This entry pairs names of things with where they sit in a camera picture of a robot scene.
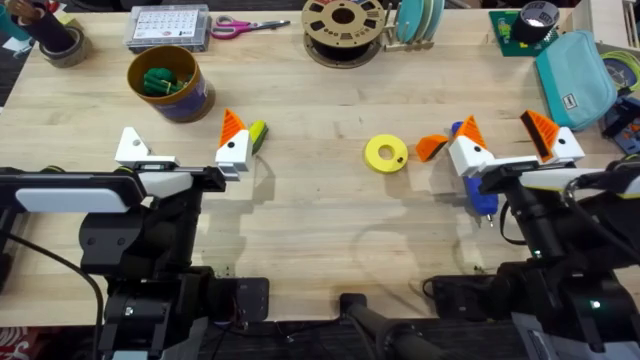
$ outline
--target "blue pouch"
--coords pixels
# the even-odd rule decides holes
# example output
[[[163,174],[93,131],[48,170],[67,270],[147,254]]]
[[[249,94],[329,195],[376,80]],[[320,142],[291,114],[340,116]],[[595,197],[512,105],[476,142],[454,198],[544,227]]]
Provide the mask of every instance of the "blue pouch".
[[[588,31],[560,36],[536,57],[536,66],[551,118],[560,126],[583,130],[616,101],[616,87]]]

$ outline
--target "white bracket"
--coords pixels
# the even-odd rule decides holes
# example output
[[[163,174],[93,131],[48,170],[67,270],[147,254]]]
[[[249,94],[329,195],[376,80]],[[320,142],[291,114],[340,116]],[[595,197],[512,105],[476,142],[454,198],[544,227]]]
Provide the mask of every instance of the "white bracket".
[[[253,142],[249,130],[238,131],[216,151],[216,165],[227,181],[240,181],[240,172],[249,171]]]
[[[172,163],[180,165],[175,156],[153,155],[153,150],[148,147],[142,137],[132,127],[126,127],[122,131],[115,160],[122,166],[134,168],[137,164],[144,163]]]

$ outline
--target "yellow ring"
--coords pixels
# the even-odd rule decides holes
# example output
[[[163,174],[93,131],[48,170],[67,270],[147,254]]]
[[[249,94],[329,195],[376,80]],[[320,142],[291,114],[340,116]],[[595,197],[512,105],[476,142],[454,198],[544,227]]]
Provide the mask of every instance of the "yellow ring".
[[[391,159],[383,159],[380,156],[380,149],[389,148]],[[364,148],[364,161],[375,171],[381,173],[396,172],[407,163],[409,150],[402,140],[393,135],[377,135],[371,138]]]

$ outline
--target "filament spool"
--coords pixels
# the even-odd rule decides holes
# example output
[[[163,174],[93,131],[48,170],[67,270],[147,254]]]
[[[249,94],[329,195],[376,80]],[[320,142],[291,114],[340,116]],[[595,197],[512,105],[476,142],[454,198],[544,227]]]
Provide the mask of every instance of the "filament spool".
[[[364,65],[381,48],[384,21],[378,0],[309,0],[302,10],[305,49],[331,68]]]

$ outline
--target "calendar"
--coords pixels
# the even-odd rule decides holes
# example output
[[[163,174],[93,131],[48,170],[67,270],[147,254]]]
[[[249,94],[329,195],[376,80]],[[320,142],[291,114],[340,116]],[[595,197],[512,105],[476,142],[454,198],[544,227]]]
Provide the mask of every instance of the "calendar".
[[[193,37],[198,10],[142,11],[134,31],[134,39]]]

